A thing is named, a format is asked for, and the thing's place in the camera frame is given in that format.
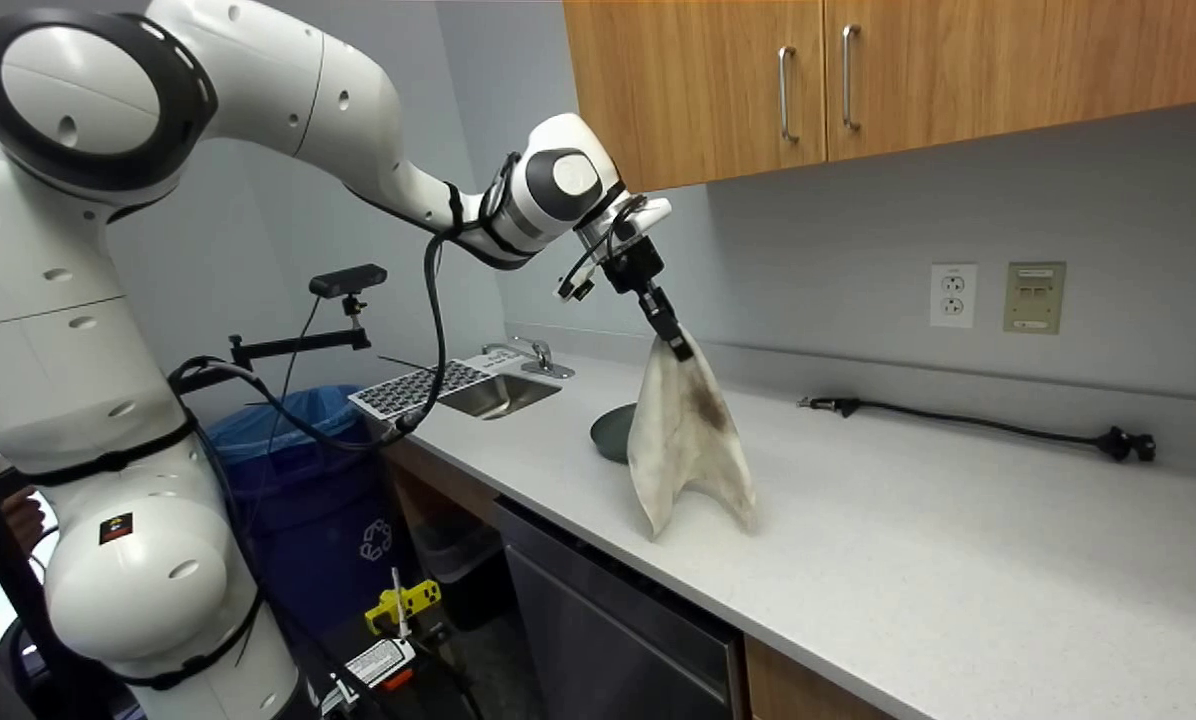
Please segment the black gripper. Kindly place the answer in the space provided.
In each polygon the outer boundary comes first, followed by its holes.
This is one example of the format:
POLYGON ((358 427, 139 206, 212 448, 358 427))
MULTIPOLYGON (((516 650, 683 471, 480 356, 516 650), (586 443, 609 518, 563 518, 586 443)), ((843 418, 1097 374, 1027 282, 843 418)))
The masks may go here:
POLYGON ((635 298, 642 298, 642 312, 652 324, 658 338, 666 338, 670 353, 683 365, 683 359, 691 359, 691 338, 688 338, 670 290, 649 288, 659 270, 666 270, 666 261, 652 238, 635 238, 632 249, 625 249, 619 254, 612 254, 604 263, 604 280, 617 290, 642 290, 635 298))

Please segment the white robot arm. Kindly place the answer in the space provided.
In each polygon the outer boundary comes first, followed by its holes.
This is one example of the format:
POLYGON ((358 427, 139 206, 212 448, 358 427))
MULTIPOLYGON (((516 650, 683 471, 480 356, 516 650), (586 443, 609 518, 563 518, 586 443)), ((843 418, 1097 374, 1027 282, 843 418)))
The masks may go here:
POLYGON ((100 249, 212 136, 303 159, 494 266, 574 230, 672 356, 691 344, 644 266, 649 205, 574 111, 464 192, 403 159, 373 55, 266 0, 0 16, 0 456, 62 518, 52 632, 149 720, 303 720, 303 673, 100 249))

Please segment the person's hand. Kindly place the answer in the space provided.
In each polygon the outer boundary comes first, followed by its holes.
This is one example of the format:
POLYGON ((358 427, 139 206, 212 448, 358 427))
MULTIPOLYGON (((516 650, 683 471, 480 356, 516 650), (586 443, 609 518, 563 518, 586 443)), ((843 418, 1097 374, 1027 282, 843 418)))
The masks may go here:
POLYGON ((44 538, 44 502, 28 488, 5 497, 0 517, 23 552, 44 538))

